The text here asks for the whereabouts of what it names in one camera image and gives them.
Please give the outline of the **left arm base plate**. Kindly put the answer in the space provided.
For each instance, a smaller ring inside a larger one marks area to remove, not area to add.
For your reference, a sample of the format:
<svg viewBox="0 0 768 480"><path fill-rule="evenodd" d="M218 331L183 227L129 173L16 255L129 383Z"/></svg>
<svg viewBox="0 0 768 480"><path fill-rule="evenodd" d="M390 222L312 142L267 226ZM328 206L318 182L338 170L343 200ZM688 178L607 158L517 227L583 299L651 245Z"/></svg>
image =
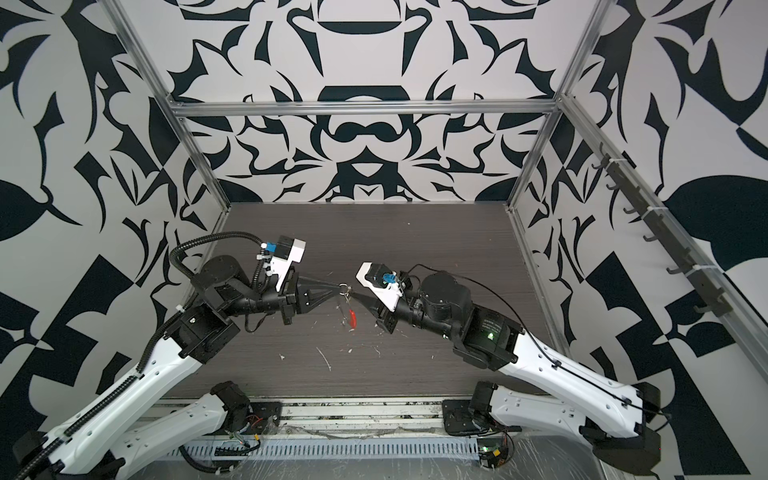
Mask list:
<svg viewBox="0 0 768 480"><path fill-rule="evenodd" d="M280 401L252 402L242 421L235 423L236 431L244 436L269 435L278 430L282 422L283 403Z"/></svg>

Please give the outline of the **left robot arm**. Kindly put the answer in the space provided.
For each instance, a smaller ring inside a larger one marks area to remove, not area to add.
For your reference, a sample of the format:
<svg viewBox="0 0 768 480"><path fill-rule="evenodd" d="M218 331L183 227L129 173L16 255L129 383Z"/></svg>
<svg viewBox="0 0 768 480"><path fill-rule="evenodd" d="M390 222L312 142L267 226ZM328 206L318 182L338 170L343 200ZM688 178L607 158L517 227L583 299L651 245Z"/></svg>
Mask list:
<svg viewBox="0 0 768 480"><path fill-rule="evenodd" d="M235 318L278 313L284 323L348 292L299 275L298 254L264 254L247 275L232 256L206 262L190 279L194 297L150 337L138 363L87 407L47 432L19 439L19 479L128 479L191 440L247 427L251 402L232 381L144 426L139 418L213 359L240 331Z"/></svg>

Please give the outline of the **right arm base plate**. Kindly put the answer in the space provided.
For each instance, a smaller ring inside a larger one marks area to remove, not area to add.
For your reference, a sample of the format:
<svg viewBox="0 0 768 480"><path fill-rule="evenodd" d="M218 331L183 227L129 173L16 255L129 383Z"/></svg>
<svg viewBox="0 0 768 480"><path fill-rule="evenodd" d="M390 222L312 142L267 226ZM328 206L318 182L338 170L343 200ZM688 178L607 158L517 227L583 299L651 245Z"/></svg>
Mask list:
<svg viewBox="0 0 768 480"><path fill-rule="evenodd" d="M443 400L443 428L450 436L491 434L498 430L487 402L476 400Z"/></svg>

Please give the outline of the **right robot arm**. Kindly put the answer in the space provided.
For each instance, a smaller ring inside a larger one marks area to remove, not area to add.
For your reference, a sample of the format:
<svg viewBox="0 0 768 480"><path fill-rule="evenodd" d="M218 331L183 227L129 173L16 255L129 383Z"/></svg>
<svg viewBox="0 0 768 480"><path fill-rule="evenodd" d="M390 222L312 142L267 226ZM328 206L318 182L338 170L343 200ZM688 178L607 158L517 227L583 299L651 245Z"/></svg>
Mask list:
<svg viewBox="0 0 768 480"><path fill-rule="evenodd" d="M574 438L602 463L634 476L650 476L661 460L661 437L650 425L660 415L660 391L640 382L605 377L539 340L519 320L472 300L456 277L436 271L414 285L404 272L365 262L350 291L393 332L405 322L452 344L462 360L481 370L522 380L535 396L480 382L468 410L482 430L532 429Z"/></svg>

